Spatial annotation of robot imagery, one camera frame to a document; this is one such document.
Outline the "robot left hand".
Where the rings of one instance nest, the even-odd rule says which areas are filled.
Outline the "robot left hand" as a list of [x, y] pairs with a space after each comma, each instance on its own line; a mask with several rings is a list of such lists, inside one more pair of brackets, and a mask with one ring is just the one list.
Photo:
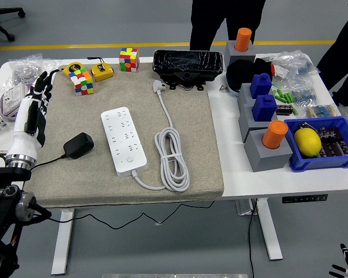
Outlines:
[[45, 143], [46, 116], [53, 75], [57, 72], [58, 69], [40, 74], [22, 99], [14, 123], [14, 142], [6, 154], [7, 164], [20, 160], [31, 165], [37, 162], [37, 152]]

